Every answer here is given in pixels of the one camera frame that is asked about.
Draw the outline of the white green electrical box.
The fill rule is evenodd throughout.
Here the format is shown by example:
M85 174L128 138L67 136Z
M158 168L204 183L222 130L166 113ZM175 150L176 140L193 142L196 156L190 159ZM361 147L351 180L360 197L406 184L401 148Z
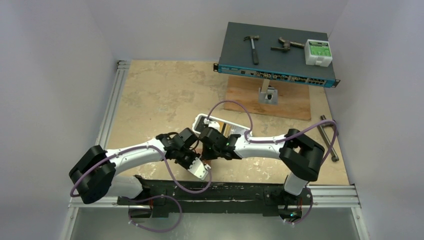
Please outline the white green electrical box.
M330 43L325 40L308 39L304 47L305 64L328 67L333 61Z

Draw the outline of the gold magnetic stripe card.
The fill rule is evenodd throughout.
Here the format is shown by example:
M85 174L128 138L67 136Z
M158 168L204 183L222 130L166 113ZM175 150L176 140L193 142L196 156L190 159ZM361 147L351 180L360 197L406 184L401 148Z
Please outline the gold magnetic stripe card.
M220 133L223 134L225 137L228 137L232 134L236 134L237 133L237 127L234 126L233 124L230 123L221 123L220 124Z

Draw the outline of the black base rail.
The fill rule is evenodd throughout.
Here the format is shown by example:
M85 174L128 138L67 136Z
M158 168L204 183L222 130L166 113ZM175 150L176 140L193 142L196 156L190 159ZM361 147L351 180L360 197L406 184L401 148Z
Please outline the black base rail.
M135 199L118 197L120 206L146 206L153 218L166 218L170 213L195 214L261 214L298 220L303 207L313 205L311 190L303 188L298 196L284 191L283 184L251 182L213 182L197 194L180 189L172 180L139 178L144 190Z

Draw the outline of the blue network switch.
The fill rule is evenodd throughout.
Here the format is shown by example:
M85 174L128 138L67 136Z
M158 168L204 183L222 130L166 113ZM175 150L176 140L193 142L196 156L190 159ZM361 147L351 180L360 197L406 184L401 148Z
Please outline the blue network switch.
M259 64L254 65L252 47L244 37L259 35L255 40ZM262 26L229 22L227 25L221 55L213 70L221 74L269 79L274 81L304 84L324 88L335 88L340 83L332 65L321 67L306 65L305 51L291 47L288 52L271 50L281 47L279 37L292 42L306 44L311 40L328 40L324 32L290 28Z

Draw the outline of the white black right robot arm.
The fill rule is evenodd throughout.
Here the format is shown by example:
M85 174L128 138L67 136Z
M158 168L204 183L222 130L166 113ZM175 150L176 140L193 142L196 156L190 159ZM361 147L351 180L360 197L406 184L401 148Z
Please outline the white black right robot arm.
M275 137L245 138L241 134L224 136L219 130L206 127L198 138L202 143L204 160L269 158L282 161L290 174L280 196L288 204L300 198L307 183L318 179L325 155L322 145L294 128Z

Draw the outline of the plywood board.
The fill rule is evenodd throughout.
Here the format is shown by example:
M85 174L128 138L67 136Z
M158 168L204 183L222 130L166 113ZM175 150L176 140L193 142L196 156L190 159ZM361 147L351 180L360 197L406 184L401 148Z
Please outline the plywood board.
M251 114L303 121L312 118L307 85L231 75L225 99L240 103Z

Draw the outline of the aluminium frame rails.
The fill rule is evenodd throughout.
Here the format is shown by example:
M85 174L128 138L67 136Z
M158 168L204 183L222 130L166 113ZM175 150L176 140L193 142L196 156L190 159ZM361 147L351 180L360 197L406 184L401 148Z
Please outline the aluminium frame rails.
M212 69L211 61L185 60L121 60L117 64L115 79L96 142L101 145L115 146L142 140L139 133L130 133L135 126L136 117L130 110L141 102L135 92L141 90L146 78L155 78L163 83L167 79L177 81L179 91L198 91L205 98L204 103L195 106L184 102L187 120L198 113L206 113L216 102L223 100L227 91L228 78ZM300 239L306 229L314 229L314 239L367 240L369 233L365 225L357 189L348 183L343 161L324 165L324 176L310 186L313 207L302 223L289 226L290 237ZM103 223L109 225L110 240L120 239L123 234L137 238L142 230L122 223L117 213L120 207L116 197L107 197L98 203L83 204L73 198L68 206L67 220L60 238L62 240L82 240L99 237L101 226L86 228L88 219L95 213L103 214Z

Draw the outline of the white plastic basket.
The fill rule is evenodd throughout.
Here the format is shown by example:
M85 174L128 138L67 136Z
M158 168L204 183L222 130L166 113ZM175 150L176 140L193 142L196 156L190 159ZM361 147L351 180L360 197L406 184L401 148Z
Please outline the white plastic basket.
M194 123L192 124L192 131L199 135L206 127L211 127L218 130L225 137L229 137L233 134L244 135L250 128L243 126L228 120L210 116L205 113L200 113L196 116Z

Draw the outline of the tan leather card holder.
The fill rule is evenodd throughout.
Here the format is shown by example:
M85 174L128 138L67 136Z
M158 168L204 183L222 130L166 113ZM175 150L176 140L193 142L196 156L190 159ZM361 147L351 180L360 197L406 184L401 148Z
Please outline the tan leather card holder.
M212 166L212 161L211 160L208 160L208 159L205 159L204 157L203 157L203 149L202 148L196 148L195 149L195 151L198 153L198 154L200 154L200 159L202 160L202 162L204 163L204 164L207 164L207 165L209 165L209 166Z

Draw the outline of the grey metal stand bracket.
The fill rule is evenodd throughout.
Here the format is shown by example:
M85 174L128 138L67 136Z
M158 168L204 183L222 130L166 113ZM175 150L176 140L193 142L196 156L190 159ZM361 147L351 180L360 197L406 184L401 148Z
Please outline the grey metal stand bracket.
M278 90L270 85L269 79L264 79L258 89L258 102L267 105L278 104Z

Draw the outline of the small hammer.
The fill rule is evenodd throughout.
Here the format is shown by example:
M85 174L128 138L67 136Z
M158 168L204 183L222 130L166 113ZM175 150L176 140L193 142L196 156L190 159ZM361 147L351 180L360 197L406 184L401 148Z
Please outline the small hammer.
M259 64L259 56L258 56L258 52L256 50L256 46L255 46L255 41L259 40L260 36L259 35L249 35L243 38L244 41L249 40L251 43L251 54L252 54L252 62L254 65L258 65Z

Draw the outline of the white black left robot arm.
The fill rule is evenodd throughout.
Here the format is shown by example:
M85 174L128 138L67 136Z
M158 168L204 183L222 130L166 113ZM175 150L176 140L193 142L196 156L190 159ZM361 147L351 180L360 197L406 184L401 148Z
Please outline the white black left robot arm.
M73 183L70 196L80 197L85 204L92 204L105 196L119 196L142 205L149 199L148 189L137 177L125 178L120 174L137 166L161 161L167 166L174 161L204 180L210 167L191 148L197 141L197 135L185 128L179 133L162 133L147 142L124 148L103 149L101 145L94 145L69 171Z

